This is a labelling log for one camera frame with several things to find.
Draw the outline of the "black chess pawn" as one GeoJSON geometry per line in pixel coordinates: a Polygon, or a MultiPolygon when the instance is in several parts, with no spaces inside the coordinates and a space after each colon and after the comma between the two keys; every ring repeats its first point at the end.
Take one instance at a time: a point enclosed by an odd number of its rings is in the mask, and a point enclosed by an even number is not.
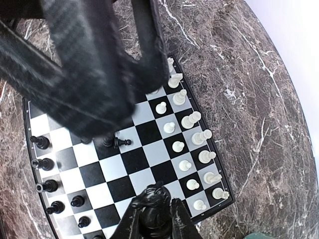
{"type": "Polygon", "coordinates": [[[54,161],[50,158],[33,159],[31,161],[31,166],[44,171],[50,171],[54,168],[54,161]]]}
{"type": "Polygon", "coordinates": [[[81,207],[84,205],[84,203],[85,203],[84,197],[82,197],[81,195],[77,195],[77,196],[72,198],[70,204],[73,207],[81,207]]]}

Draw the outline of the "black white chessboard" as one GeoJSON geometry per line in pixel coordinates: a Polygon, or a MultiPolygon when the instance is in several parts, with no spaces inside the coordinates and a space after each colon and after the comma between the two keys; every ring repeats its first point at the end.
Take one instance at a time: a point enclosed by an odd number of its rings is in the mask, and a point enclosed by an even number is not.
{"type": "Polygon", "coordinates": [[[201,145],[192,143],[196,132],[208,129],[205,119],[190,129],[181,125],[184,116],[199,111],[187,78],[175,89],[161,87],[149,95],[138,95],[136,111],[116,137],[130,139],[131,145],[105,147],[103,138],[83,144],[80,138],[41,112],[30,100],[23,99],[25,135],[45,136],[47,149],[28,142],[30,162],[50,158],[54,168],[44,171],[32,167],[35,183],[53,179],[55,192],[39,193],[44,209],[61,201],[65,210],[46,215],[57,239],[108,239],[114,233],[130,201],[148,185],[162,181],[173,198],[182,200],[193,222],[198,223],[230,206],[235,196],[221,163],[214,139],[201,145]],[[186,101],[177,106],[173,96],[187,90],[186,101]],[[166,112],[156,113],[156,106],[166,102],[166,112]],[[81,195],[85,203],[71,206],[73,197],[81,195]],[[82,216],[91,223],[78,227],[82,216]]]}

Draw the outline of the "black chess rook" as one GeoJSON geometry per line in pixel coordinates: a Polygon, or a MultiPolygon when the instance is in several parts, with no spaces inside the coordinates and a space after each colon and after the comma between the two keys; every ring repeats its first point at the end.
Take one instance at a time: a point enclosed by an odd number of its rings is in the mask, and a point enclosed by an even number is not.
{"type": "Polygon", "coordinates": [[[171,236],[170,201],[170,192],[162,181],[148,185],[136,197],[136,206],[142,211],[140,233],[145,238],[168,239],[171,236]]]}

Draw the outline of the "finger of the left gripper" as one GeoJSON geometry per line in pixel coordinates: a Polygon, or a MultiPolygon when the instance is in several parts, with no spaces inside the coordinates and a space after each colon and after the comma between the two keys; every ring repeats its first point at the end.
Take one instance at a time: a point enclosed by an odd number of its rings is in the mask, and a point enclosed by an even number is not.
{"type": "Polygon", "coordinates": [[[120,130],[131,118],[134,72],[110,0],[3,0],[0,76],[38,109],[79,137],[120,130]],[[59,63],[13,28],[44,19],[59,63]]]}
{"type": "Polygon", "coordinates": [[[156,0],[133,0],[131,3],[141,57],[139,60],[130,59],[130,78],[126,87],[132,95],[149,94],[169,80],[159,5],[156,0]]]}

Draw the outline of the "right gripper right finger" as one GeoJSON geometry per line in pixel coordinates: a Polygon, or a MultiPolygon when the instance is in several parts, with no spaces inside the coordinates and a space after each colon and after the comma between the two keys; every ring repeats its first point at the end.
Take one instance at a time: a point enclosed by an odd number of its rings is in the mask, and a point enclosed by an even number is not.
{"type": "Polygon", "coordinates": [[[181,199],[172,199],[170,212],[172,216],[172,239],[202,239],[181,199]]]}

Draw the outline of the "black chess piece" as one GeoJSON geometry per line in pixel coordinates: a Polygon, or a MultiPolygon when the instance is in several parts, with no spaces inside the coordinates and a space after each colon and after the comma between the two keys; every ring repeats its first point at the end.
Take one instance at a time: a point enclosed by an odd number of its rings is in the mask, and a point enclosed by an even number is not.
{"type": "Polygon", "coordinates": [[[30,141],[35,143],[39,149],[47,149],[50,146],[50,141],[45,136],[31,136],[30,141]]]}
{"type": "Polygon", "coordinates": [[[38,193],[42,193],[42,192],[52,193],[58,189],[58,183],[53,179],[49,179],[43,183],[37,183],[35,186],[35,189],[38,193]]]}
{"type": "Polygon", "coordinates": [[[84,228],[84,227],[87,227],[89,226],[91,223],[91,220],[89,217],[87,216],[82,216],[79,221],[78,221],[78,227],[79,228],[84,228]]]}

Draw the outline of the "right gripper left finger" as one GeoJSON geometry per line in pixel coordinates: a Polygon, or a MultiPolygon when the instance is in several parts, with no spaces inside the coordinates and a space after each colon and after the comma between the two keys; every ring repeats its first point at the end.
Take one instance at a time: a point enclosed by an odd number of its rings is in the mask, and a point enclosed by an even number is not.
{"type": "Polygon", "coordinates": [[[117,239],[149,239],[150,205],[147,196],[132,199],[116,229],[117,239]]]}

